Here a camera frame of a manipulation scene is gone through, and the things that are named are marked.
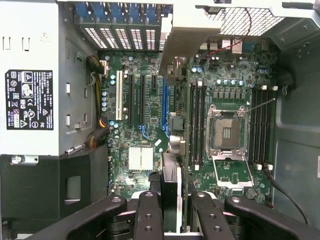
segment power supply label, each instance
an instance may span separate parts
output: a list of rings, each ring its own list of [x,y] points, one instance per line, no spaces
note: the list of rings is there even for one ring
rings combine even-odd
[[[5,74],[6,129],[53,130],[53,71],[9,70]]]

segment white sticker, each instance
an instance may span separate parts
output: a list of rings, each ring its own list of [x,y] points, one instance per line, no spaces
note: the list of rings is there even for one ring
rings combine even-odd
[[[158,141],[156,141],[154,145],[157,147],[161,142],[162,142],[161,139],[158,139]]]
[[[320,156],[318,156],[318,174],[317,177],[320,178]]]

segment motherboard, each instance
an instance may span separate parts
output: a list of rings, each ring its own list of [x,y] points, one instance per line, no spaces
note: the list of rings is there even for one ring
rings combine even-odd
[[[100,53],[110,195],[130,199],[149,190],[150,174],[163,170],[167,153],[179,156],[182,182],[198,191],[269,203],[261,170],[273,167],[278,52],[259,44],[244,49],[200,49],[174,84],[158,75],[161,53]],[[184,204],[187,194],[184,184]]]

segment white pci slot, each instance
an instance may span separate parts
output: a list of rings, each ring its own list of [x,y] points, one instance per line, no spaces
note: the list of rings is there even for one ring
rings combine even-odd
[[[115,100],[115,120],[122,120],[122,94],[123,94],[123,73],[116,71],[116,100]]]

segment red cable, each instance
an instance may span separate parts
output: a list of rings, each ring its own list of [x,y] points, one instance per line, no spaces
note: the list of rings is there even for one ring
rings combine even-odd
[[[245,8],[244,10],[246,11],[247,15],[249,16],[249,21],[250,21],[249,29],[248,29],[248,32],[246,33],[246,35],[244,35],[244,37],[240,41],[237,41],[236,43],[231,44],[229,46],[225,46],[223,48],[217,49],[216,51],[210,52],[207,56],[216,54],[216,53],[218,53],[218,52],[220,52],[220,51],[222,51],[224,49],[228,49],[228,48],[231,48],[231,47],[233,47],[235,45],[238,45],[238,44],[242,43],[245,40],[246,37],[248,37],[248,35],[249,35],[250,31],[251,31],[251,27],[252,27],[252,19],[251,19],[251,15],[250,15],[250,12],[248,11],[248,9]]]

